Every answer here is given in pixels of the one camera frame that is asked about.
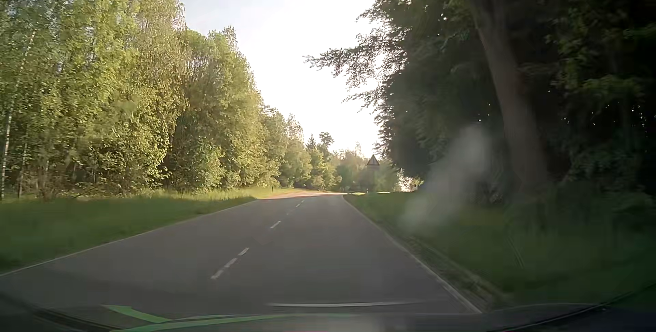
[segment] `road sign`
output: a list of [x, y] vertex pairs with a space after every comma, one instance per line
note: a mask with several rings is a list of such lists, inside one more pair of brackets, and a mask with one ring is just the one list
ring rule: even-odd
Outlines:
[[378, 163], [378, 160], [376, 159], [376, 157], [372, 155], [371, 158], [369, 158], [369, 161], [367, 162], [367, 166], [373, 166], [373, 165], [374, 166], [379, 166], [381, 164]]

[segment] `sign post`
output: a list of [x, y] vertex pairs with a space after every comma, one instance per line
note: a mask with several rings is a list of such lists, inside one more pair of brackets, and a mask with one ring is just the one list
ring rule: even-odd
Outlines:
[[367, 188], [367, 192], [376, 190], [376, 171], [381, 168], [381, 164], [378, 162], [375, 156], [371, 156], [369, 161], [367, 161], [367, 171], [369, 172], [368, 176], [370, 177], [370, 185]]

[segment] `dashed white center line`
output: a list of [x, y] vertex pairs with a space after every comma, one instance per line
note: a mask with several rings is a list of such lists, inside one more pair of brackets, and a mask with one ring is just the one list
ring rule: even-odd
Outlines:
[[221, 275], [221, 273], [223, 273], [223, 268], [219, 269], [217, 273], [214, 273], [214, 276], [212, 276], [212, 279], [218, 278]]
[[218, 277], [221, 275], [221, 273], [223, 273], [223, 271], [225, 271], [226, 269], [230, 268], [230, 266], [233, 265], [236, 261], [237, 261], [237, 258], [232, 258], [231, 261], [227, 262], [227, 263], [226, 263], [221, 269], [218, 270], [217, 273], [214, 273], [214, 275], [212, 275], [212, 277], [210, 277], [210, 278], [211, 278], [211, 279], [216, 279], [216, 278], [218, 278]]
[[230, 268], [231, 265], [233, 265], [237, 261], [237, 258], [232, 258], [231, 261], [229, 261], [227, 264], [223, 266], [223, 268]]

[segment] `white edge line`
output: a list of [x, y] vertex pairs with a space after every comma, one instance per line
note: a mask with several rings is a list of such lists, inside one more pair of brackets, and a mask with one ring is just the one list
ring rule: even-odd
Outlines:
[[341, 304], [287, 304], [287, 303], [269, 303], [268, 306], [292, 306], [299, 308], [341, 308], [345, 306], [385, 306], [414, 304], [416, 301], [380, 301], [377, 303], [341, 303]]
[[125, 237], [125, 238], [122, 238], [122, 239], [118, 239], [118, 240], [114, 240], [114, 241], [106, 242], [106, 243], [104, 243], [104, 244], [96, 245], [96, 246], [94, 246], [94, 247], [89, 247], [88, 249], [84, 249], [84, 250], [80, 250], [80, 251], [76, 251], [76, 252], [71, 252], [70, 254], [62, 255], [61, 257], [52, 258], [52, 259], [49, 259], [49, 260], [47, 260], [47, 261], [42, 261], [42, 262], [38, 262], [38, 263], [36, 263], [36, 264], [32, 264], [32, 265], [29, 265], [29, 266], [24, 266], [24, 267], [22, 267], [22, 268], [18, 268], [18, 269], [10, 270], [9, 272], [5, 272], [5, 273], [0, 274], [0, 277], [8, 276], [8, 275], [10, 275], [10, 274], [12, 274], [12, 273], [20, 272], [20, 271], [25, 270], [25, 269], [34, 268], [34, 267], [36, 267], [36, 266], [41, 266], [41, 265], [47, 264], [47, 263], [49, 263], [49, 262], [58, 261], [58, 260], [60, 260], [60, 259], [64, 259], [64, 258], [68, 258], [68, 257], [72, 257], [73, 255], [81, 254], [81, 253], [83, 253], [83, 252], [87, 252], [87, 251], [90, 251], [90, 250], [94, 250], [94, 249], [97, 249], [97, 248], [99, 248], [99, 247], [103, 247], [103, 246], [107, 246], [107, 245], [111, 245], [111, 244], [116, 244], [116, 243], [118, 243], [118, 242], [125, 241], [125, 240], [127, 240], [127, 239], [133, 239], [133, 238], [135, 238], [135, 237], [137, 237], [137, 236], [142, 236], [142, 235], [149, 234], [149, 233], [151, 233], [151, 232], [155, 232], [155, 231], [163, 230], [164, 228], [177, 226], [178, 224], [183, 224], [183, 223], [185, 223], [185, 222], [191, 222], [191, 221], [193, 221], [193, 220], [201, 219], [201, 218], [203, 218], [203, 217], [209, 217], [209, 216], [211, 216], [211, 215], [217, 215], [217, 214], [219, 214], [219, 213], [227, 212], [228, 210], [235, 209], [235, 208], [241, 207], [241, 206], [243, 206], [243, 205], [248, 205], [248, 204], [252, 204], [252, 203], [256, 203], [256, 202], [259, 202], [259, 199], [252, 200], [252, 201], [250, 201], [250, 202], [248, 202], [248, 203], [243, 203], [243, 204], [235, 205], [234, 207], [229, 207], [229, 208], [225, 208], [225, 209], [222, 209], [222, 210], [218, 210], [218, 211], [216, 211], [216, 212], [207, 213], [207, 214], [205, 214], [205, 215], [201, 215], [201, 216], [198, 216], [198, 217], [193, 217], [193, 218], [189, 218], [189, 219], [181, 220], [181, 221], [176, 222], [176, 223], [167, 224], [166, 226], [153, 228], [153, 229], [150, 230], [150, 231], [146, 231], [146, 232], [142, 232], [142, 233], [140, 233], [140, 234], [132, 235], [132, 236], [130, 236], [130, 237]]
[[449, 282], [447, 282], [444, 278], [440, 277], [440, 276], [439, 276], [434, 270], [432, 270], [429, 266], [427, 266], [423, 261], [419, 260], [419, 258], [417, 258], [417, 257], [416, 257], [412, 252], [410, 252], [408, 249], [406, 249], [405, 246], [399, 244], [399, 242], [396, 241], [396, 239], [394, 239], [391, 235], [389, 235], [389, 234], [388, 234], [385, 230], [383, 230], [378, 224], [376, 224], [373, 220], [371, 220], [369, 217], [367, 217], [363, 212], [361, 212], [360, 210], [358, 210], [355, 206], [353, 206], [353, 204], [349, 203], [349, 202], [346, 200], [346, 198], [345, 198], [344, 196], [342, 196], [342, 199], [343, 199], [343, 200], [344, 200], [344, 201], [345, 201], [345, 202], [346, 202], [351, 208], [353, 208], [353, 210], [355, 210], [355, 211], [357, 212], [357, 214], [361, 215], [364, 219], [368, 220], [369, 223], [371, 223], [374, 227], [378, 228], [378, 229], [379, 229], [379, 230], [380, 230], [380, 231], [381, 231], [381, 232], [382, 232], [382, 233], [383, 233], [383, 234], [384, 234], [384, 235], [385, 235], [385, 236], [386, 236], [386, 237], [387, 237], [387, 238], [388, 238], [393, 244], [395, 244], [399, 249], [401, 249], [403, 252], [405, 252], [405, 253], [408, 254], [410, 257], [412, 257], [412, 259], [414, 259], [416, 262], [418, 262], [419, 265], [421, 265], [421, 267], [422, 267], [424, 270], [426, 270], [429, 274], [431, 274], [433, 277], [435, 277], [435, 278], [437, 279], [438, 283], [440, 283], [440, 284], [442, 285], [442, 287], [444, 287], [444, 289], [447, 290], [447, 292], [449, 292], [450, 294], [452, 294], [453, 297], [455, 297], [458, 301], [460, 301], [461, 303], [463, 303], [463, 305], [465, 305], [467, 308], [471, 309], [471, 311], [476, 312], [477, 314], [481, 314], [481, 313], [482, 313], [482, 311], [481, 311], [478, 307], [476, 307], [476, 305], [472, 304], [471, 301], [467, 300], [467, 298], [464, 297], [463, 294], [461, 294], [461, 293], [460, 293], [460, 292], [459, 292], [454, 286], [452, 286], [451, 284], [449, 284]]

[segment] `tree trunk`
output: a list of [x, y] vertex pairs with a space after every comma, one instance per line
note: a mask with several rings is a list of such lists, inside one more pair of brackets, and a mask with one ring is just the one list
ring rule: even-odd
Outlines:
[[11, 132], [11, 112], [12, 108], [6, 113], [6, 120], [4, 122], [4, 143], [2, 145], [2, 161], [0, 162], [0, 201], [4, 199], [4, 171], [6, 169], [6, 159], [9, 153], [9, 135]]
[[503, 116], [512, 167], [521, 192], [534, 192], [549, 182], [537, 122], [524, 93], [523, 80], [505, 26], [504, 0], [472, 0], [476, 29]]
[[21, 195], [23, 194], [23, 171], [25, 170], [25, 159], [27, 158], [28, 155], [28, 143], [23, 144], [23, 160], [21, 161], [20, 164], [20, 172], [18, 174], [18, 198], [21, 198]]
[[[36, 30], [32, 30], [32, 35], [29, 37], [29, 42], [25, 46], [25, 51], [23, 53], [23, 60], [21, 60], [20, 63], [20, 68], [18, 77], [20, 78], [21, 72], [23, 71], [23, 67], [25, 66], [25, 61], [28, 58], [28, 52], [29, 52], [29, 47], [32, 45], [32, 41], [34, 41], [34, 35], [36, 34]], [[0, 157], [0, 202], [2, 199], [4, 199], [4, 172], [6, 168], [6, 159], [7, 155], [9, 154], [9, 136], [11, 134], [11, 117], [12, 117], [12, 112], [14, 111], [14, 99], [15, 99], [15, 93], [18, 92], [18, 84], [19, 84], [19, 79], [16, 80], [16, 84], [14, 85], [14, 90], [13, 93], [9, 95], [10, 102], [9, 102], [9, 110], [6, 113], [6, 121], [4, 125], [4, 144], [3, 144], [3, 149], [2, 149], [2, 156]]]

